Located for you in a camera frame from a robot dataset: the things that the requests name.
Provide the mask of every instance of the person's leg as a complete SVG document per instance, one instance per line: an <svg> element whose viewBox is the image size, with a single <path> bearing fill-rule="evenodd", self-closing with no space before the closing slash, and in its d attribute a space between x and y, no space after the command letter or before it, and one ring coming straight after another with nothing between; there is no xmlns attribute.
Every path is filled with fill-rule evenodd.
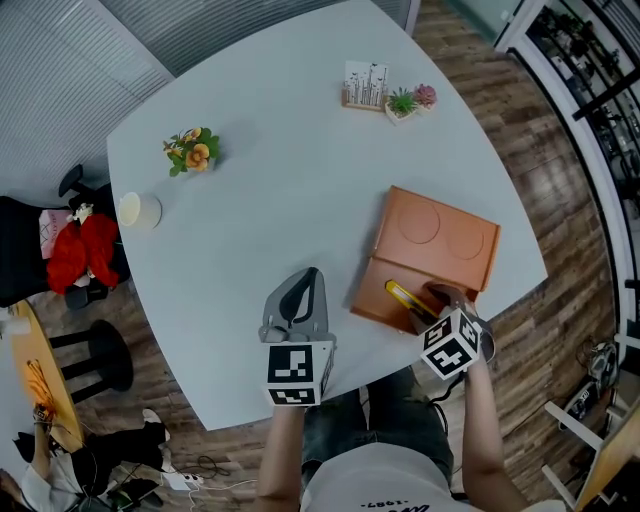
<svg viewBox="0 0 640 512"><path fill-rule="evenodd" d="M304 416L303 488L323 462L354 448L366 431L357 389L309 407Z"/></svg>
<svg viewBox="0 0 640 512"><path fill-rule="evenodd" d="M453 454L440 417L411 367L367 386L369 428L383 443L410 448L429 457L451 481Z"/></svg>

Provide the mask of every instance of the wooden table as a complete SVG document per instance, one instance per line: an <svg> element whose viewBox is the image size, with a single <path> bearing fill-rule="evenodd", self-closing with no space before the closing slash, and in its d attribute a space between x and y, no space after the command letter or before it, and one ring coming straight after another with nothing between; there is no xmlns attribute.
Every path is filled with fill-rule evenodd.
<svg viewBox="0 0 640 512"><path fill-rule="evenodd" d="M61 425L61 427L54 427L51 430L51 435L65 450L74 452L82 447L84 433L62 371L56 363L53 347L29 303L23 300L16 307L18 315L27 317L31 323L29 334L13 334L11 336L17 371L23 379L27 395L32 396L27 385L24 368L27 361L38 360L53 395L56 408L55 423Z"/></svg>
<svg viewBox="0 0 640 512"><path fill-rule="evenodd" d="M394 126L341 105L345 61L390 66L389 86L432 85L438 104ZM162 141L193 127L220 135L216 170L169 177ZM349 312L391 185L499 224L487 320L547 276L504 165L429 57L377 6L340 2L253 34L189 70L107 139L116 204L151 193L162 219L121 230L144 311L207 429L260 420L267 296L296 271L325 278L337 336L327 397L419 359L420 339Z"/></svg>

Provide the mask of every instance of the black and white marker cube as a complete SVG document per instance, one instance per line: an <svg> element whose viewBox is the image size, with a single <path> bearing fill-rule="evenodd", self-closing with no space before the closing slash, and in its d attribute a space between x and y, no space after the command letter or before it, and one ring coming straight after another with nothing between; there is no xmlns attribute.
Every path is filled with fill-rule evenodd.
<svg viewBox="0 0 640 512"><path fill-rule="evenodd" d="M461 309L454 309L425 333L420 357L440 378L448 379L478 360L480 332Z"/></svg>
<svg viewBox="0 0 640 512"><path fill-rule="evenodd" d="M333 368L334 352L333 341L270 345L265 386L269 401L273 405L319 405Z"/></svg>

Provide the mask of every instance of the red cloth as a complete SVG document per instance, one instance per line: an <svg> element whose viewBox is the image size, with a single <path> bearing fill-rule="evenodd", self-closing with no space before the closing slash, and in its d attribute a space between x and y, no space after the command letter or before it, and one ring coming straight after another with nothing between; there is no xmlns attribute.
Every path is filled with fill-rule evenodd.
<svg viewBox="0 0 640 512"><path fill-rule="evenodd" d="M78 226L68 224L58 235L47 264L47 282L56 293L64 294L76 279L91 269L106 286L118 284L118 274L109 268L118 226L106 215L91 215Z"/></svg>

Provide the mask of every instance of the small plant pot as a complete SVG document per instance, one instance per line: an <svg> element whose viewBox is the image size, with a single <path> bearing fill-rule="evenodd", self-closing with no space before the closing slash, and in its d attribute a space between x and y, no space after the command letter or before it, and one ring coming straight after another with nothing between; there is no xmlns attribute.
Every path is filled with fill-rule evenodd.
<svg viewBox="0 0 640 512"><path fill-rule="evenodd" d="M425 106L425 105L420 105L418 104L418 113L421 116L426 116L429 112L431 112L434 108L435 108L436 104L432 103L429 106Z"/></svg>
<svg viewBox="0 0 640 512"><path fill-rule="evenodd" d="M398 125L404 121L406 121L407 119L409 119L413 114L415 114L415 110L413 112L410 112L409 114L407 114L406 116L403 117L398 117L396 115L396 113L391 110L391 108L389 107L389 103L385 103L384 105L384 111L387 113L387 117L389 119L391 119L391 122L395 125Z"/></svg>

